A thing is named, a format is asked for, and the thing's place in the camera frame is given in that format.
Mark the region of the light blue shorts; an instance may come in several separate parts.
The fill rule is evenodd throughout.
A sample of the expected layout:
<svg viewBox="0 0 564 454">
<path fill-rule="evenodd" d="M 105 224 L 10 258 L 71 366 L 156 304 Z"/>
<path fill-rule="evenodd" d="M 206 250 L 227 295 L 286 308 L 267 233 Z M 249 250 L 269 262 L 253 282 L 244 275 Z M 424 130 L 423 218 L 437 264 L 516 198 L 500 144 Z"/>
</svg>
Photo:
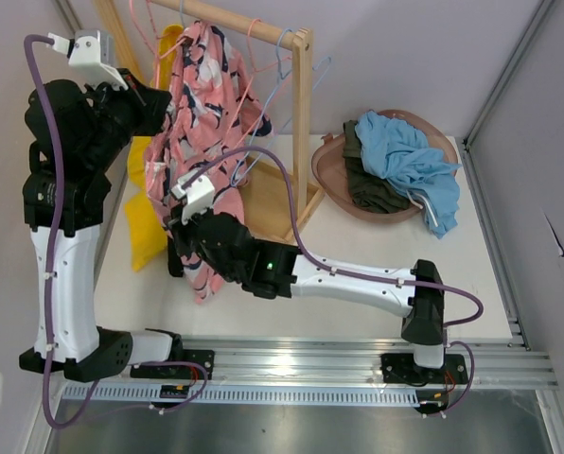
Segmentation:
<svg viewBox="0 0 564 454">
<path fill-rule="evenodd" d="M 455 172 L 460 166 L 446 162 L 444 151 L 430 146 L 423 131 L 369 111 L 359 118 L 355 133 L 363 169 L 421 207 L 431 233 L 442 238 L 457 226 L 460 188 Z"/>
</svg>

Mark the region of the olive green shorts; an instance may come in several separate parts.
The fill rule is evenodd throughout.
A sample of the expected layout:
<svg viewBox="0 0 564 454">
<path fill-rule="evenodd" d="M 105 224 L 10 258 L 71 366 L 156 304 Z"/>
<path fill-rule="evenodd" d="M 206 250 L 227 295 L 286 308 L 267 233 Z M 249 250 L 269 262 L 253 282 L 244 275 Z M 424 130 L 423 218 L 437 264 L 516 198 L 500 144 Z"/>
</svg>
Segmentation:
<svg viewBox="0 0 564 454">
<path fill-rule="evenodd" d="M 411 205 L 386 181 L 364 170 L 361 160 L 361 140 L 356 134 L 356 120 L 344 122 L 343 157 L 348 193 L 354 205 L 376 214 L 394 214 Z"/>
</svg>

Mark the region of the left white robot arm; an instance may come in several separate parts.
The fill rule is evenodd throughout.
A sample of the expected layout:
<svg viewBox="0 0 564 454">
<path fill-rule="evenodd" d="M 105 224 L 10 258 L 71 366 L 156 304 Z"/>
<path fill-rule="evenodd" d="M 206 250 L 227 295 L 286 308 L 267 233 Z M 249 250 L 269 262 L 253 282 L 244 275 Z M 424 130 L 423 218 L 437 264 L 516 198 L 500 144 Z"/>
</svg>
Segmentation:
<svg viewBox="0 0 564 454">
<path fill-rule="evenodd" d="M 112 188 L 106 172 L 135 136 L 161 131 L 171 102 L 169 92 L 125 78 L 119 90 L 106 82 L 85 89 L 68 79 L 48 82 L 43 93 L 51 115 L 40 91 L 28 98 L 25 122 L 35 140 L 22 194 L 39 270 L 40 316 L 34 345 L 19 357 L 23 370 L 91 382 L 148 362 L 165 378 L 184 369 L 185 356 L 174 348 L 178 335 L 96 322 L 95 259 Z"/>
</svg>

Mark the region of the pink patterned shorts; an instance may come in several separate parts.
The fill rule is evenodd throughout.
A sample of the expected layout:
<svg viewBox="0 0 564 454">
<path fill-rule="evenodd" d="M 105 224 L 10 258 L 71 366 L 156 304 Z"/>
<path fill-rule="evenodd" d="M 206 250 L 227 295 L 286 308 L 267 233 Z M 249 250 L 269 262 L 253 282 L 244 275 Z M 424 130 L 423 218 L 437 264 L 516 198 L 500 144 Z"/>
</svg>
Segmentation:
<svg viewBox="0 0 564 454">
<path fill-rule="evenodd" d="M 248 135 L 272 130 L 241 53 L 219 27 L 197 21 L 180 42 L 169 84 L 172 112 L 144 153 L 146 193 L 160 222 L 177 203 L 169 194 L 174 181 L 243 146 Z"/>
</svg>

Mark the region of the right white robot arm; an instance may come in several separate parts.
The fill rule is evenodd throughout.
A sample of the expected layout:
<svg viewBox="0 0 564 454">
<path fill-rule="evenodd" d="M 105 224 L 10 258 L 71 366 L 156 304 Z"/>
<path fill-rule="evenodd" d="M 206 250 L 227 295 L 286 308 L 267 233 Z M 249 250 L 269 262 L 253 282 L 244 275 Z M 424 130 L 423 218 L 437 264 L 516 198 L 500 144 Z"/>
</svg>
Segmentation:
<svg viewBox="0 0 564 454">
<path fill-rule="evenodd" d="M 165 225 L 179 256 L 196 254 L 224 281 L 257 298 L 332 298 L 398 316 L 400 336 L 414 348 L 413 374 L 429 382 L 444 373 L 445 291 L 431 261 L 409 269 L 359 267 L 257 239 L 233 216 L 210 209 L 191 218 L 175 209 Z"/>
</svg>

